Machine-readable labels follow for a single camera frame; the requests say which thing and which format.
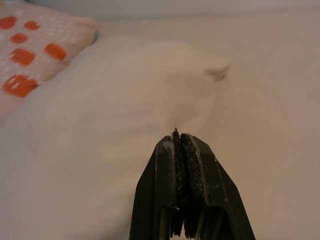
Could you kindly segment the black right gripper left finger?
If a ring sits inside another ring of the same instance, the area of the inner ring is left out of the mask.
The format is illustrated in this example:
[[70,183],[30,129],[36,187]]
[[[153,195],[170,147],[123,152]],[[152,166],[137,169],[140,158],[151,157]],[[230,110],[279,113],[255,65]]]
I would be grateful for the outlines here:
[[162,138],[137,183],[128,240],[180,236],[187,205],[187,171],[178,130]]

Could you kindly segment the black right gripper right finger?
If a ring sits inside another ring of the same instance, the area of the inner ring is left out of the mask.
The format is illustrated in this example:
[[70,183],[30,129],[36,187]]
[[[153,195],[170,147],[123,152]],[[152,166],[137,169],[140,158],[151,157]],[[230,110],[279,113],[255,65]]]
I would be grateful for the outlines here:
[[185,236],[194,240],[256,240],[237,186],[209,145],[187,133],[180,139],[189,189]]

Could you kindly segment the plain cream pillow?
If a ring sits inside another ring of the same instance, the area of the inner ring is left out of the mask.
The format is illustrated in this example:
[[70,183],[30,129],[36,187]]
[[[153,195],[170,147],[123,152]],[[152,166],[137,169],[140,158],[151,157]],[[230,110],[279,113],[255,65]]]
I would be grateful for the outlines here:
[[0,240],[128,240],[156,143],[206,125],[229,67],[172,41],[84,50],[0,122]]

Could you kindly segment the pink pillow with orange print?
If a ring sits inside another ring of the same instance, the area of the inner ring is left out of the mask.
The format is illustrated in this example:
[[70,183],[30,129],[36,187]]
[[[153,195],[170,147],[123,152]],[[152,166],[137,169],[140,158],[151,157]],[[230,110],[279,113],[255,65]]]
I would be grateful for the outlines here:
[[0,0],[0,119],[98,37],[96,20]]

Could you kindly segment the cream bed mattress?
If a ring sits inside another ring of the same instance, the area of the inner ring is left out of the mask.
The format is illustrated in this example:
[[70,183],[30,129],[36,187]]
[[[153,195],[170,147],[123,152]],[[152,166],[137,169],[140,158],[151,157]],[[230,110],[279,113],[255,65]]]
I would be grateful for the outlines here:
[[320,240],[320,10],[106,21],[102,35],[193,43],[230,59],[208,143],[256,240]]

